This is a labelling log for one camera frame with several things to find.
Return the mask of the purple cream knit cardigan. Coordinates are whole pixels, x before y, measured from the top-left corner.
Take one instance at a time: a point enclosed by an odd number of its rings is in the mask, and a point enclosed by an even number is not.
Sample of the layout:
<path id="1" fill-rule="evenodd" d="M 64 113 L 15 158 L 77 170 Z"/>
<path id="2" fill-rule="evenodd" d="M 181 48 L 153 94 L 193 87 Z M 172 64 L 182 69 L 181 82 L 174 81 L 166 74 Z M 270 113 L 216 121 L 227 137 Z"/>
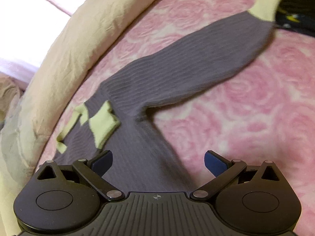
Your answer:
<path id="1" fill-rule="evenodd" d="M 103 81 L 57 138 L 55 161 L 68 165 L 110 150 L 105 179 L 123 192 L 191 191 L 195 185 L 146 111 L 184 101 L 251 63 L 274 28 L 281 0 L 256 0 Z"/>

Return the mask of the pink floral bed blanket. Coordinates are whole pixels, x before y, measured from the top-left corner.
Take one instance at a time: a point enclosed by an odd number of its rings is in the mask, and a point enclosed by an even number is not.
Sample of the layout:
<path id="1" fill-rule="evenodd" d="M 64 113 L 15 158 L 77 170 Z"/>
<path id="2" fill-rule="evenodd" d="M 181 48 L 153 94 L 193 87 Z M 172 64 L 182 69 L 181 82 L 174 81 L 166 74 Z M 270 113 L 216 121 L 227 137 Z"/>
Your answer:
<path id="1" fill-rule="evenodd" d="M 61 116 L 41 161 L 56 153 L 56 138 L 73 109 L 129 62 L 157 52 L 255 0 L 159 0 L 121 35 L 90 71 Z M 183 104 L 152 110 L 153 121 L 197 184 L 212 175 L 207 150 L 250 165 L 274 161 L 298 195 L 295 231 L 314 235 L 314 38 L 278 29 L 245 70 Z"/>

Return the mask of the rolled grey pink duvet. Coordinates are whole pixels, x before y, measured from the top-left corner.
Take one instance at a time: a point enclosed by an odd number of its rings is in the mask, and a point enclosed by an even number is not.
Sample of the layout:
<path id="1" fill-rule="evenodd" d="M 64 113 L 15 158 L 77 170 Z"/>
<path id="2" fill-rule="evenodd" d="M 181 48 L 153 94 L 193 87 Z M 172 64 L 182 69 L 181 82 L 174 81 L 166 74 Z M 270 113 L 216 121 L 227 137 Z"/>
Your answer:
<path id="1" fill-rule="evenodd" d="M 1 235 L 20 232 L 13 202 L 88 70 L 155 0 L 86 0 L 50 47 L 1 129 Z"/>

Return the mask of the navy floral folded garment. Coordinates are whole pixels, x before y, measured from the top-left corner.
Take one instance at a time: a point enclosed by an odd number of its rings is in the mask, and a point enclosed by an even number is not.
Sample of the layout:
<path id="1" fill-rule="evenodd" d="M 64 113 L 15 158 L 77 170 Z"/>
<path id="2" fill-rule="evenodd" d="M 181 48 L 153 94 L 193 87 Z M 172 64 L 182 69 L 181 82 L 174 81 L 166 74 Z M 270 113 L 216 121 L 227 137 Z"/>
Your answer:
<path id="1" fill-rule="evenodd" d="M 314 0 L 281 0 L 275 20 L 278 28 L 314 37 Z"/>

